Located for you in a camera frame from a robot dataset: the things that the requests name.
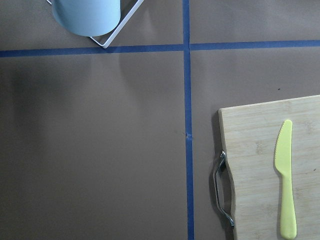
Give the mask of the bamboo cutting board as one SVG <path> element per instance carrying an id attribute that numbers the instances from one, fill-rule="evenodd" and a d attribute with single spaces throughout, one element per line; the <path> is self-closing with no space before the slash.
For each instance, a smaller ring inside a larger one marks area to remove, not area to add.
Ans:
<path id="1" fill-rule="evenodd" d="M 292 190 L 298 240 L 320 237 L 320 98 L 317 95 L 219 110 L 236 240 L 279 240 L 282 179 L 276 141 L 291 120 Z"/>

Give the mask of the light blue cup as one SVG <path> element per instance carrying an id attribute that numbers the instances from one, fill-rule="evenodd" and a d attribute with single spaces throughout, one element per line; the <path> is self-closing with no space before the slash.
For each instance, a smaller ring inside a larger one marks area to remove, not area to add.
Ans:
<path id="1" fill-rule="evenodd" d="M 53 0 L 55 20 L 73 34 L 85 37 L 111 32 L 120 22 L 119 0 Z"/>

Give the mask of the yellow plastic knife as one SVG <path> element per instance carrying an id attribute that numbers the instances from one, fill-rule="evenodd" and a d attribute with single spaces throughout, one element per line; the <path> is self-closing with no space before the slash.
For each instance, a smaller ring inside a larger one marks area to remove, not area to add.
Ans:
<path id="1" fill-rule="evenodd" d="M 285 240 L 297 236 L 297 222 L 292 185 L 293 122 L 286 119 L 279 130 L 274 150 L 275 168 L 281 176 L 280 235 Z"/>

